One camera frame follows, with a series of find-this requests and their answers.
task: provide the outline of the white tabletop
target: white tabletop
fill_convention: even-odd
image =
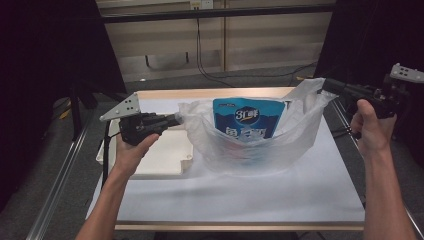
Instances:
[[[143,110],[172,112],[188,99],[144,100]],[[95,190],[89,213],[100,192]],[[131,180],[119,211],[126,224],[259,223],[358,225],[364,209],[328,126],[322,118],[316,142],[288,170],[260,177],[210,171],[194,152],[181,178]]]

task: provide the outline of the clear plastic bag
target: clear plastic bag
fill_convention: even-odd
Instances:
[[[269,139],[241,142],[217,130],[212,100],[181,103],[179,114],[189,140],[211,170],[245,176],[276,173],[289,168],[313,146],[324,107],[336,97],[325,91],[317,93],[324,80],[304,80],[287,96],[272,98],[291,103]]]

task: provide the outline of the person's right hand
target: person's right hand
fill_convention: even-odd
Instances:
[[[364,100],[358,100],[358,112],[353,116],[350,127],[353,133],[361,132],[358,141],[359,152],[365,160],[380,156],[384,151],[390,151],[390,140],[396,122],[392,118],[378,119],[372,105]]]
[[[135,173],[141,159],[158,139],[158,134],[152,134],[145,138],[137,146],[132,146],[124,142],[121,134],[118,134],[116,136],[117,149],[114,168],[118,168],[123,177],[131,177],[131,175]]]

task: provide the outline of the wire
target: wire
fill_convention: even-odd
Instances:
[[[322,239],[322,240],[326,240],[325,237],[322,235],[322,233],[317,232],[317,235]]]
[[[361,42],[359,43],[360,45],[359,45],[359,49],[358,49],[358,51],[357,51],[357,54],[356,54],[356,56],[352,56],[352,58],[350,59],[350,60],[352,60],[352,62],[350,62],[350,64],[351,65],[353,65],[353,64],[355,64],[355,62],[357,62],[358,61],[358,59],[359,59],[359,56],[360,56],[360,54],[361,54],[361,52],[362,52],[362,49],[364,48],[364,45],[365,45],[365,40],[366,40],[366,38],[367,38],[367,35],[368,35],[368,33],[369,33],[369,29],[371,28],[371,24],[372,24],[372,20],[373,19],[375,19],[376,18],[376,13],[377,13],[377,9],[378,9],[378,5],[380,4],[380,1],[381,0],[377,0],[376,1],[376,3],[375,3],[375,7],[374,7],[374,9],[372,10],[372,13],[371,13],[371,15],[368,17],[368,19],[367,19],[367,25],[365,26],[365,28],[364,28],[364,30],[363,30],[363,32],[362,32],[362,39],[361,39]]]
[[[199,72],[202,73],[202,75],[206,79],[208,79],[210,81],[215,81],[215,82],[222,83],[222,84],[227,85],[229,87],[234,87],[234,86],[232,86],[232,85],[230,85],[230,84],[228,84],[226,82],[223,82],[223,81],[221,81],[219,79],[237,78],[237,77],[263,77],[263,78],[270,77],[270,78],[275,78],[275,77],[284,77],[284,76],[290,76],[291,75],[292,76],[292,80],[290,81],[290,83],[288,85],[288,86],[290,86],[292,84],[292,82],[293,82],[293,74],[295,74],[297,72],[300,72],[300,71],[302,71],[305,68],[312,67],[312,66],[314,66],[317,63],[317,62],[313,62],[313,63],[310,63],[308,65],[301,66],[301,67],[295,69],[292,72],[284,73],[284,74],[277,74],[277,75],[225,75],[225,76],[215,76],[215,75],[211,75],[210,73],[207,73],[206,70],[203,68],[203,63],[202,63],[202,45],[201,45],[201,37],[200,37],[200,23],[199,23],[199,19],[197,19],[197,42],[196,42],[196,45],[197,45],[197,54],[196,54],[197,56],[196,56],[196,58],[197,58],[197,67],[199,69]]]
[[[113,137],[115,137],[116,135],[118,135],[118,134],[120,134],[121,132],[117,132],[117,133],[115,133],[115,134],[113,134],[112,136],[110,136],[110,138],[113,138]]]
[[[329,75],[330,73],[332,73],[333,71],[335,71],[337,68],[339,68],[341,66],[342,66],[342,64],[337,64],[337,65],[333,66],[332,68],[330,68],[329,70],[325,71],[324,73],[321,73],[317,77],[327,78],[327,75]]]
[[[109,137],[109,128],[110,128],[111,121],[107,121],[106,127],[105,127],[105,133],[103,137],[103,175],[102,175],[102,189],[103,186],[106,183],[106,180],[109,176],[109,144],[110,140],[112,139]]]
[[[303,70],[303,69],[305,69],[305,68],[313,67],[316,63],[317,63],[317,62],[313,62],[313,63],[310,63],[310,64],[308,64],[308,65],[305,65],[305,66],[302,66],[302,67],[296,68],[296,69],[295,69],[295,70],[291,73],[291,79],[290,79],[290,82],[289,82],[289,84],[287,85],[287,87],[290,87],[290,86],[292,85],[292,83],[293,83],[293,81],[294,81],[294,74],[295,74],[295,73],[298,73],[298,72],[302,71],[302,70]]]
[[[310,232],[304,232],[302,233],[297,239],[300,240],[302,239],[304,236],[308,235]]]
[[[200,41],[200,24],[199,24],[199,19],[197,19],[197,40],[196,40],[196,61],[197,61],[197,68],[199,69],[199,72],[202,73],[202,75],[209,81],[214,81],[214,82],[219,82],[222,83],[228,87],[234,88],[233,85],[228,84],[224,81],[220,81],[217,80],[215,78],[225,78],[225,77],[216,77],[216,76],[212,76],[209,75],[205,69],[203,68],[203,64],[202,64],[202,45],[201,45],[201,41]]]

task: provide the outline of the forearm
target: forearm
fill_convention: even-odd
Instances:
[[[100,192],[90,216],[84,223],[76,239],[113,239],[119,206],[125,192],[128,178],[112,169]]]
[[[365,159],[365,239],[415,239],[387,148]]]

